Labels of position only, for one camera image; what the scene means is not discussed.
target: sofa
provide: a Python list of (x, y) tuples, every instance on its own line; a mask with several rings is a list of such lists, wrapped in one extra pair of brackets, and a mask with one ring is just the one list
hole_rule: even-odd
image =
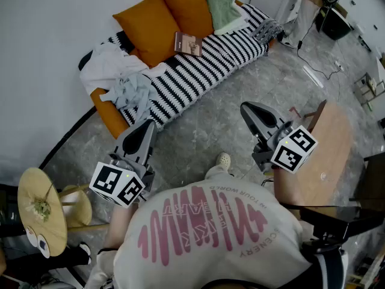
[[(260, 44), (249, 34), (268, 16), (250, 4), (239, 1), (236, 3), (249, 15), (250, 27), (231, 34), (208, 35), (203, 38), (201, 57), (173, 55), (164, 61), (167, 65), (165, 73), (151, 79), (152, 86), (158, 92), (159, 101), (153, 101), (150, 118), (156, 122), (159, 130), (237, 69), (267, 55), (270, 44)], [(107, 42), (119, 45), (126, 52), (135, 52), (135, 46), (124, 31), (111, 36)], [(79, 70), (82, 70), (90, 59), (91, 53), (81, 59)], [(118, 110), (112, 102), (102, 102), (100, 95), (105, 93), (104, 89), (97, 88), (90, 96), (106, 127), (112, 136), (117, 138), (135, 123), (136, 111), (135, 108)]]

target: white clothing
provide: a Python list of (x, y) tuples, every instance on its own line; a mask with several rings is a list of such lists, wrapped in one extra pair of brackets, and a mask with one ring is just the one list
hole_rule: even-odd
[(231, 23), (227, 24), (223, 28), (215, 30), (214, 34), (216, 36), (221, 36), (225, 33), (231, 34), (235, 31), (239, 31), (248, 27), (250, 27), (250, 24), (245, 21), (245, 18), (243, 16), (241, 16), (237, 19), (234, 19)]
[(94, 48), (90, 60), (80, 72), (80, 79), (88, 95), (91, 95), (96, 88), (110, 90), (116, 84), (116, 79), (122, 76), (140, 72), (155, 78), (161, 76), (166, 68), (165, 63), (159, 63), (149, 69), (137, 56), (129, 55), (116, 44), (106, 42)]
[[(277, 288), (311, 266), (299, 221), (268, 190), (221, 165), (205, 178), (139, 207), (114, 259), (115, 288), (202, 288), (223, 278)], [(86, 289), (99, 289), (100, 266)]]
[(236, 8), (236, 10), (241, 14), (241, 16), (244, 18), (246, 22), (248, 22), (251, 18), (248, 12), (245, 11), (244, 8), (240, 7), (238, 4), (235, 2), (233, 3), (233, 6)]
[(116, 250), (101, 250), (96, 256), (96, 264), (92, 268), (85, 289), (100, 289), (109, 282), (109, 278), (114, 274), (114, 258)]
[(294, 22), (293, 30), (282, 40), (282, 43), (288, 42), (291, 46), (297, 48), (298, 43), (302, 41), (310, 29), (318, 10), (319, 6), (314, 4), (312, 1), (302, 0), (297, 19)]

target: white cabinet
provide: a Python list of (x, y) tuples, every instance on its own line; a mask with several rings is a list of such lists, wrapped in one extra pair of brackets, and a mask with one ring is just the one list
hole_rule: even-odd
[(250, 4), (283, 25), (297, 18), (301, 0), (251, 0)]

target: black and white striped blanket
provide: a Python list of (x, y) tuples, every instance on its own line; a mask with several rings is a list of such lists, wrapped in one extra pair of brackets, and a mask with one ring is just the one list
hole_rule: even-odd
[[(205, 37), (201, 57), (177, 54), (165, 61), (167, 70), (162, 76), (151, 79), (159, 100), (152, 101), (150, 118), (156, 122), (159, 130), (234, 70), (267, 54), (268, 43), (260, 44), (249, 34), (268, 16), (250, 4), (244, 4), (242, 8), (250, 16), (250, 27), (231, 34)], [(124, 33), (118, 33), (108, 41), (124, 49), (124, 37)], [(136, 108), (120, 111), (129, 125), (135, 123)]]

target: person's arm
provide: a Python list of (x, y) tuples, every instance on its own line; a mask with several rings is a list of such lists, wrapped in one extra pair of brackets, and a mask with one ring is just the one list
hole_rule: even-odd
[(5, 261), (5, 255), (2, 248), (0, 247), (0, 275), (2, 275), (6, 269), (7, 263)]
[(103, 248), (118, 249), (123, 244), (128, 225), (137, 209), (137, 204), (132, 204), (128, 209), (118, 205), (114, 207)]
[(103, 249), (97, 254), (96, 265), (92, 268), (85, 289), (99, 289), (112, 279), (117, 249), (125, 241), (128, 225), (137, 209), (137, 204), (132, 204), (128, 209), (114, 206)]
[[(283, 169), (274, 169), (274, 195), (281, 204), (305, 205), (297, 176)], [(300, 219), (299, 210), (288, 210)]]

